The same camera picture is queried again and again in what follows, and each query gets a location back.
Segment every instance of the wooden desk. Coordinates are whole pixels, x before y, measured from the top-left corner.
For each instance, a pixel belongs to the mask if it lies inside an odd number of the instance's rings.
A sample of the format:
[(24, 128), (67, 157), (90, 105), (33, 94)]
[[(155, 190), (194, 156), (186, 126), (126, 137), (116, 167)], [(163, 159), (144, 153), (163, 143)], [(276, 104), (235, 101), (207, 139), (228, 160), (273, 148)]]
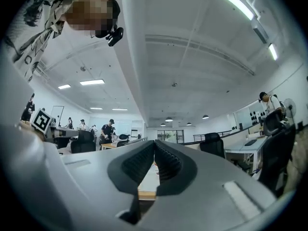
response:
[(148, 173), (138, 187), (139, 200), (155, 200), (156, 189), (159, 186), (158, 167), (153, 163)]
[(155, 200), (156, 192), (143, 192), (138, 190), (139, 200)]
[(102, 144), (101, 147), (102, 147), (102, 150), (114, 149), (114, 148), (116, 148), (116, 146), (112, 145), (112, 143)]

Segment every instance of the black shirt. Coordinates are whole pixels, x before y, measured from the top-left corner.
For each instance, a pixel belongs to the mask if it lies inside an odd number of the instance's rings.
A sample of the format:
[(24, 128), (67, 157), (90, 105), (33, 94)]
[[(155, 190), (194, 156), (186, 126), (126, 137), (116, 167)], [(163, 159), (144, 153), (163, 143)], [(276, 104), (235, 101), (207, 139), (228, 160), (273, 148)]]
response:
[(22, 120), (24, 120), (24, 121), (30, 120), (31, 114), (29, 114), (29, 112), (28, 112), (29, 109), (31, 109), (32, 111), (35, 111), (35, 105), (32, 101), (27, 103), (27, 106), (26, 106), (26, 108), (23, 112)]
[(102, 130), (105, 135), (108, 135), (109, 139), (111, 138), (111, 134), (114, 133), (114, 127), (108, 126), (107, 124), (102, 127)]

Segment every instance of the cap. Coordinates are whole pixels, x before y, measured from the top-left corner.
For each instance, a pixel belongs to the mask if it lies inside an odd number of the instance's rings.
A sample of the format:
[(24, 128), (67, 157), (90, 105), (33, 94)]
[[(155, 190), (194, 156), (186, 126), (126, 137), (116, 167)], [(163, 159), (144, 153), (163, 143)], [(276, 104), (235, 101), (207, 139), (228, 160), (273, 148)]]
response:
[(260, 100), (262, 100), (263, 96), (266, 95), (266, 92), (261, 92), (259, 95)]

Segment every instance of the window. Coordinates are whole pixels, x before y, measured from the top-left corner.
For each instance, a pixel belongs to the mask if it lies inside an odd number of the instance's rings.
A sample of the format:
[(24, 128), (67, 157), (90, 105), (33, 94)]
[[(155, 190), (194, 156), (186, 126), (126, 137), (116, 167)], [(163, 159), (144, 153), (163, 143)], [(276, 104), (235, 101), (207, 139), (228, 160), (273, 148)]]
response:
[(157, 131), (157, 139), (172, 143), (184, 143), (184, 130)]
[(136, 137), (138, 137), (138, 130), (131, 130), (130, 137), (131, 137), (131, 138), (136, 138)]

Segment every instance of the black office chair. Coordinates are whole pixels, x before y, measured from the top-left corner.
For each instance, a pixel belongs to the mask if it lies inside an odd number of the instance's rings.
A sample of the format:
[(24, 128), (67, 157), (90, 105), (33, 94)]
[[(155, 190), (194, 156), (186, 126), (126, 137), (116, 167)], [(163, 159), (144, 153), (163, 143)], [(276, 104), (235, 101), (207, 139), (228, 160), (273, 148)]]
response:
[[(225, 152), (223, 149), (223, 140), (218, 133), (205, 134), (205, 141), (200, 143), (200, 149), (203, 152), (211, 153), (222, 158), (225, 158)], [(233, 160), (234, 165), (239, 166), (242, 170), (247, 171), (250, 166), (243, 161)]]
[(72, 153), (95, 152), (94, 136), (89, 131), (79, 131), (78, 139), (71, 142)]
[[(286, 167), (291, 159), (296, 129), (295, 125), (289, 126), (277, 114), (276, 111), (273, 112), (266, 117), (264, 122), (264, 133), (274, 135), (263, 145), (263, 166), (258, 180), (278, 197), (282, 194), (286, 183)], [(277, 189), (281, 174), (283, 184)]]
[(218, 133), (205, 134), (205, 141), (200, 143), (200, 149), (203, 152), (211, 153), (225, 158), (223, 150), (223, 141)]
[(117, 146), (117, 147), (124, 146), (127, 142), (129, 142), (129, 137), (130, 137), (130, 135), (120, 134), (119, 139), (120, 139), (120, 140), (125, 140), (125, 141), (119, 141), (119, 142), (116, 144), (116, 146)]

